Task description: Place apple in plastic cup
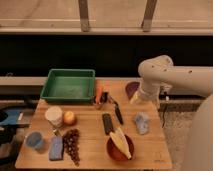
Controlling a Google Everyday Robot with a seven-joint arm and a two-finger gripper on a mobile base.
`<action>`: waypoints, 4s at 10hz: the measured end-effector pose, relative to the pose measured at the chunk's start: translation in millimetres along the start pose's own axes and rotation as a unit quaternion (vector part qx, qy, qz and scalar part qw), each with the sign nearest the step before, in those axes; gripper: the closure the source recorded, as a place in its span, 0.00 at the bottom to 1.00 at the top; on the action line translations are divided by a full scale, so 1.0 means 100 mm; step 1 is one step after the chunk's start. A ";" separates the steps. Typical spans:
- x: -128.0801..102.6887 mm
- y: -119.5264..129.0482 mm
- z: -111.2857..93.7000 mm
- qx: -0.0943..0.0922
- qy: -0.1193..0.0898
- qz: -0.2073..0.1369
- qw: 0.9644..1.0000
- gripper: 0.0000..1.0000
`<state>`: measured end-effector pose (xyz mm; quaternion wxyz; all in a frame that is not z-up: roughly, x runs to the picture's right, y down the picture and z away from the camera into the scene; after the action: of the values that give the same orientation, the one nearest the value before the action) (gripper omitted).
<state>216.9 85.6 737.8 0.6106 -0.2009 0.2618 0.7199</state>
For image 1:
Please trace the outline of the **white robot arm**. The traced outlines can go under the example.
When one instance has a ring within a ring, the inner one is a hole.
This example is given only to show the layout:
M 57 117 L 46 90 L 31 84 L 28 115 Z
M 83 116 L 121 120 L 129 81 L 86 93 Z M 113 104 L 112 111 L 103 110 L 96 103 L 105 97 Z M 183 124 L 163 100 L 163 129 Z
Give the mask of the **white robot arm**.
M 161 55 L 142 61 L 138 73 L 141 80 L 133 104 L 158 101 L 162 84 L 205 97 L 189 131 L 181 171 L 213 171 L 213 67 L 175 66 L 169 56 Z

